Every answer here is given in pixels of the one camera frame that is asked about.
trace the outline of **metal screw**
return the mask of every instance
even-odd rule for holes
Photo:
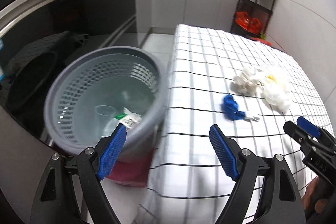
[[[88,147],[87,149],[85,149],[85,154],[87,155],[91,155],[95,150],[92,147]]]
[[[241,152],[242,152],[243,155],[245,155],[245,156],[249,156],[249,155],[251,155],[251,151],[248,150],[248,149],[243,149]]]
[[[276,159],[279,160],[279,161],[284,160],[283,155],[277,154],[275,157],[276,157]]]
[[[53,160],[58,160],[58,158],[59,158],[59,154],[58,154],[58,153],[55,153],[55,154],[53,154],[53,155],[51,156],[51,158],[52,158]]]

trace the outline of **black metal shelf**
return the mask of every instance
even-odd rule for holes
[[[261,33],[265,33],[268,27],[269,20],[273,14],[273,7],[275,3],[275,0],[262,0],[263,3],[268,3],[268,1],[270,3],[270,7],[271,7],[270,9],[266,8],[265,6],[261,4],[258,4],[259,0],[256,0],[255,2],[252,0],[238,0],[235,14],[232,19],[230,32],[236,33],[238,35],[242,35],[244,37],[259,37]],[[258,19],[262,24],[260,33],[259,34],[251,33],[245,30],[239,24],[237,24],[235,21],[237,12],[247,12],[250,17],[250,20],[252,20],[253,18]]]
[[[268,13],[269,15],[272,15],[272,14],[273,14],[273,11],[272,11],[272,10],[267,9],[266,7],[260,5],[260,4],[256,3],[256,2],[254,2],[254,1],[251,1],[251,0],[241,0],[241,1],[243,1],[243,2],[245,2],[245,3],[248,3],[248,4],[251,4],[251,5],[255,5],[255,6],[256,6],[256,9],[259,9],[259,10],[265,12],[265,13]]]

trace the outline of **gray tile wall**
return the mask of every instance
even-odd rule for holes
[[[267,33],[303,68],[336,126],[336,0],[278,0]]]

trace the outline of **perforated basket wall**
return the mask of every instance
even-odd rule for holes
[[[157,93],[158,73],[154,71],[154,68],[140,58],[136,62],[121,60],[123,57],[125,55],[101,56],[77,68],[75,73],[73,72],[67,77],[65,80],[67,84],[61,86],[56,94],[59,99],[54,99],[57,105],[57,112],[53,112],[53,120],[56,122],[56,127],[61,137],[68,139],[72,143],[78,143],[73,125],[73,113],[76,110],[76,105],[81,100],[81,96],[88,92],[90,86],[105,78],[115,76],[132,77],[143,82],[153,94]]]

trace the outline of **human hand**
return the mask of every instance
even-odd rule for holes
[[[319,177],[315,177],[306,187],[306,192],[301,199],[304,210],[306,210],[310,206],[311,196],[313,195],[316,189],[318,181],[319,181]],[[322,213],[327,203],[328,203],[328,200],[325,198],[318,200],[315,204],[315,211],[318,214]]]

